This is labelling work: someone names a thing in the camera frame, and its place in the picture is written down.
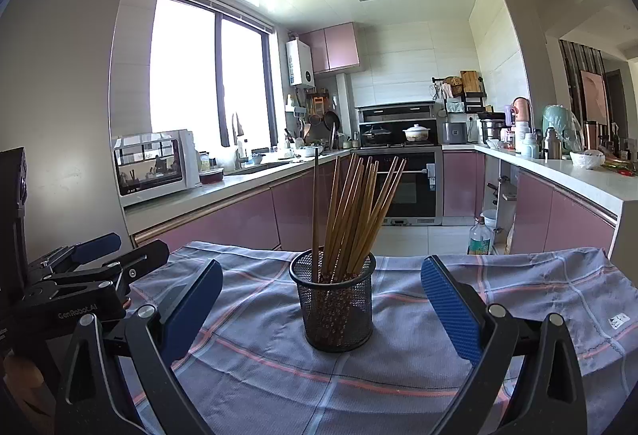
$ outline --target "white water heater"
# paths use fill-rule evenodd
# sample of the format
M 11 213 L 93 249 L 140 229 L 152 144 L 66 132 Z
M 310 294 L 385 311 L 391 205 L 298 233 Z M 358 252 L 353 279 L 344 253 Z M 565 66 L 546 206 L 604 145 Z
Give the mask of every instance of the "white water heater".
M 299 88 L 314 88 L 315 75 L 313 73 L 313 60 L 310 57 L 310 47 L 295 39 L 286 42 L 288 54 L 288 74 L 291 86 Z

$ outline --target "tiled floor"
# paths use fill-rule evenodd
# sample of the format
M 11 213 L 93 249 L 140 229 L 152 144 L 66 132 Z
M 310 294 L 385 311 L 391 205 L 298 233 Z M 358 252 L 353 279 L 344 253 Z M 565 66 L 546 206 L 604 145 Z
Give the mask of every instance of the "tiled floor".
M 470 226 L 382 226 L 372 253 L 394 257 L 462 255 Z

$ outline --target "white microwave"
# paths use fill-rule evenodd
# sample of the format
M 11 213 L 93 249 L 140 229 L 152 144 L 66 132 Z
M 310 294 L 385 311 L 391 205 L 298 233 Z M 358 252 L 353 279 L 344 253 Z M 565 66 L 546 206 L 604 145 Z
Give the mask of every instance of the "white microwave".
M 201 185 L 189 130 L 123 136 L 112 147 L 123 207 Z

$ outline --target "white tag on cloth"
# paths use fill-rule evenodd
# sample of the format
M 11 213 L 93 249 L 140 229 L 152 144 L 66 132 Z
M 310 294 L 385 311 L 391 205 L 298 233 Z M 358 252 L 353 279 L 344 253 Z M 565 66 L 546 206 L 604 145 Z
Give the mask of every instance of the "white tag on cloth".
M 614 330 L 618 329 L 623 323 L 627 321 L 629 321 L 629 317 L 625 313 L 620 313 L 613 318 L 609 318 L 609 324 Z

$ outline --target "window frame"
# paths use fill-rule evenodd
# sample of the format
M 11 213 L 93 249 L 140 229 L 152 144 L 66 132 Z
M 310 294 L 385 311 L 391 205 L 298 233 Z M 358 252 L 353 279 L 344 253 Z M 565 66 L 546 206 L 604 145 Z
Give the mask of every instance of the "window frame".
M 173 0 L 182 4 L 198 7 L 199 9 L 208 10 L 215 14 L 215 92 L 217 98 L 217 114 L 219 124 L 219 138 L 222 147 L 230 147 L 230 138 L 228 136 L 228 123 L 226 120 L 226 104 L 224 97 L 226 95 L 224 88 L 224 76 L 222 70 L 221 59 L 221 23 L 228 20 L 235 25 L 243 26 L 251 31 L 258 33 L 262 39 L 262 63 L 264 65 L 264 90 L 266 91 L 266 113 L 268 116 L 268 129 L 270 133 L 270 146 L 277 145 L 277 118 L 275 114 L 274 89 L 272 85 L 272 67 L 270 62 L 270 44 L 269 34 L 266 31 L 255 28 L 248 23 L 237 20 L 229 16 L 219 9 L 207 7 L 191 0 Z

